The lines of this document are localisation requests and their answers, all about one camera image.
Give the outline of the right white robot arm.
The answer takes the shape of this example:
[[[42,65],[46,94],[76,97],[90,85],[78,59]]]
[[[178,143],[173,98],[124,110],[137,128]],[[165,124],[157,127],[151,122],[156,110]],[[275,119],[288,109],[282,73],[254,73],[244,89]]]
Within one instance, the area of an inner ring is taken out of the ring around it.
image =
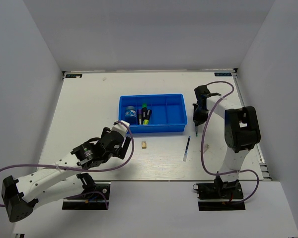
[[[261,134],[256,110],[253,106],[243,107],[212,93],[206,85],[194,89],[197,102],[193,105],[193,122],[196,127],[210,120],[211,113],[224,119],[224,139],[227,145],[225,158],[217,176],[220,182],[214,185],[215,194],[221,198],[232,192],[239,179],[241,166]]]

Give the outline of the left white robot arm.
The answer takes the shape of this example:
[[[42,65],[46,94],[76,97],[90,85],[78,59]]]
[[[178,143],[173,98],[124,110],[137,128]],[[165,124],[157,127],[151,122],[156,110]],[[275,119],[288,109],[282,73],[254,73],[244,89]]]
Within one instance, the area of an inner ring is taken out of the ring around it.
[[[2,181],[1,197],[11,223],[28,217],[35,209],[63,198],[89,198],[98,191],[90,172],[110,158],[124,159],[134,141],[126,134],[129,123],[119,120],[94,137],[75,147],[53,165],[38,165],[39,170]]]

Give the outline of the white translucent eraser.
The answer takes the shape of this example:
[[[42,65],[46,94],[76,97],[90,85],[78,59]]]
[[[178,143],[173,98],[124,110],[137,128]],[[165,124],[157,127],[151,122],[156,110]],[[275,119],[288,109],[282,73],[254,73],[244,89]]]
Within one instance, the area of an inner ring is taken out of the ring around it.
[[[209,145],[208,144],[205,144],[204,146],[203,146],[203,153],[205,153],[208,149],[209,149]]]

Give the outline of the yellow highlighter black body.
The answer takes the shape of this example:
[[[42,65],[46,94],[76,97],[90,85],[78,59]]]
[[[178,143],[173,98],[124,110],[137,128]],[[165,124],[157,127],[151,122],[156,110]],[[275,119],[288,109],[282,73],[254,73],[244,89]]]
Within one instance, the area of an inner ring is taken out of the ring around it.
[[[144,125],[149,124],[151,114],[152,114],[152,110],[147,110],[146,116],[145,116],[144,121],[143,121]]]

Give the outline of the purple highlighter black body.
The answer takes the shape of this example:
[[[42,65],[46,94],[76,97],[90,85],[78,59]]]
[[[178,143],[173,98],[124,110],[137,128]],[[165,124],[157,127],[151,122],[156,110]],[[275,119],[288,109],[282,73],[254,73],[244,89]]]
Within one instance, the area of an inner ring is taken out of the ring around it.
[[[143,113],[142,113],[142,109],[138,109],[137,113],[138,113],[138,125],[142,125],[143,124]]]

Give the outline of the green highlighter black body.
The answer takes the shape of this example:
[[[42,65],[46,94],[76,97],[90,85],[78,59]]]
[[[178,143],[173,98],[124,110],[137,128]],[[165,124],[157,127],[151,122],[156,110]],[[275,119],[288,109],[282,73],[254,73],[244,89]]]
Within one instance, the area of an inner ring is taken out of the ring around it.
[[[142,104],[142,120],[146,120],[147,119],[147,104],[144,103]]]

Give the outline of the beige eraser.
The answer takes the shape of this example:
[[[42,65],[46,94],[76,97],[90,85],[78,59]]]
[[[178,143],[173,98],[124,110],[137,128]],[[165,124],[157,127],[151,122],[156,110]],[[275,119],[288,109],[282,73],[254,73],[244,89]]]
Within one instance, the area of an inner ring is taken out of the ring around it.
[[[146,149],[147,148],[147,143],[145,141],[142,141],[142,149]]]

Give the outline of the blue pen refill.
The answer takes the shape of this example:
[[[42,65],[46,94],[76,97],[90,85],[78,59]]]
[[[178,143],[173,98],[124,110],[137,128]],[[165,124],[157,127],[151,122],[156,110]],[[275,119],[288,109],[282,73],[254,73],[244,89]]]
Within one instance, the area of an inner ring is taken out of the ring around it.
[[[188,139],[187,139],[185,151],[184,151],[183,162],[186,162],[186,160],[187,160],[188,148],[189,148],[190,140],[191,140],[191,136],[189,135],[188,136]]]

